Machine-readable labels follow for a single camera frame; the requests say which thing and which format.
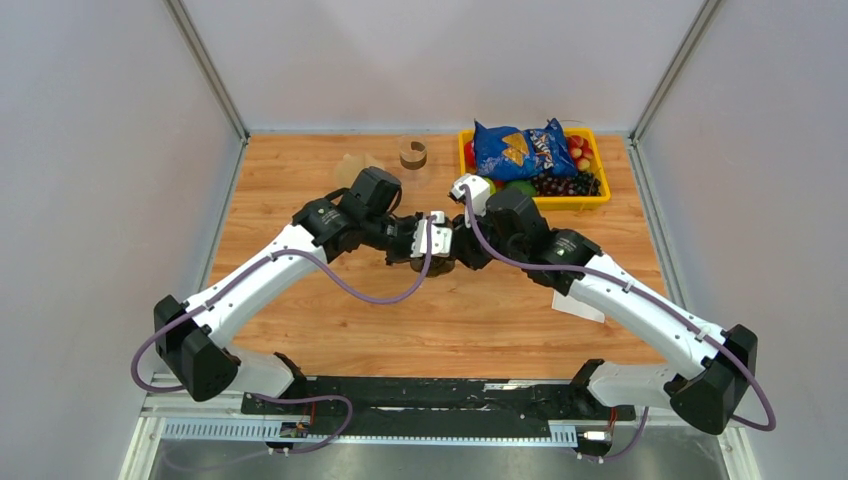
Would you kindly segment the brown paper coffee filter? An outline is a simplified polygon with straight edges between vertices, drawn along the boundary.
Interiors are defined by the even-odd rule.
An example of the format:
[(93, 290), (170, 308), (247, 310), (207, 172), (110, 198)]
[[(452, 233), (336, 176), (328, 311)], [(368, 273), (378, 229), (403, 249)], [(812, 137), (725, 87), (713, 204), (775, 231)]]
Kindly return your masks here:
[(368, 153), (362, 154), (345, 154), (342, 160), (338, 162), (334, 168), (333, 178), (337, 188), (350, 187), (358, 174), (365, 168), (377, 167), (384, 169), (385, 165), (382, 161), (376, 159)]

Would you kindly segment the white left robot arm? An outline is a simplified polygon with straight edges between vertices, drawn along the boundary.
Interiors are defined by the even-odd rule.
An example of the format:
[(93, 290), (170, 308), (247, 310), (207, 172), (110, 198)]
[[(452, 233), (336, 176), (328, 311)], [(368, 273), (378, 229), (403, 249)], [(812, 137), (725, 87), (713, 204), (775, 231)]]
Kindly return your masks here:
[[(400, 181), (387, 171), (367, 167), (353, 184), (313, 199), (263, 249), (213, 286), (179, 301), (172, 295), (153, 309), (153, 347), (178, 384), (197, 402), (227, 389), (267, 396), (280, 413), (297, 412), (306, 388), (280, 354), (261, 355), (233, 346), (239, 331), (272, 300), (311, 273), (321, 270), (360, 300), (398, 303), (422, 284), (441, 241), (433, 217), (397, 217)], [(344, 283), (329, 267), (340, 255), (361, 246), (383, 251), (395, 262), (422, 261), (419, 278), (389, 298), (367, 296)]]

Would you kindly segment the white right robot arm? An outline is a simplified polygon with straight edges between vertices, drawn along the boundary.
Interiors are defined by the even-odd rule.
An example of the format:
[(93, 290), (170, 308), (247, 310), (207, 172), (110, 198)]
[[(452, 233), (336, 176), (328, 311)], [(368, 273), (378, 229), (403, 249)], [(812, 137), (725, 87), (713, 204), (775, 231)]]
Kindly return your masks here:
[(649, 365), (586, 361), (570, 392), (577, 413), (592, 418), (624, 405), (669, 409), (712, 435), (732, 421), (756, 425), (736, 413), (748, 390), (764, 394), (755, 378), (759, 339), (752, 330), (741, 324), (724, 328), (691, 314), (635, 279), (579, 232), (549, 227), (528, 196), (492, 195), (472, 182), (457, 181), (449, 193), (464, 207), (454, 221), (453, 257), (472, 269), (493, 259), (517, 267), (566, 300), (568, 313), (611, 317), (664, 360)]

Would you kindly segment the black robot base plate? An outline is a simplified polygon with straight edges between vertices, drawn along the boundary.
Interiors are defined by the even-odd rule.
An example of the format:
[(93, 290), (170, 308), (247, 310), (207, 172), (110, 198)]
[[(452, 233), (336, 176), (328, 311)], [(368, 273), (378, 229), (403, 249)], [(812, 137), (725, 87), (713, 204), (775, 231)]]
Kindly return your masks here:
[(279, 405), (246, 395), (247, 415), (295, 415), (311, 432), (348, 435), (519, 438), (549, 436), (552, 421), (600, 421), (609, 408), (568, 383), (403, 377), (319, 376), (298, 380)]

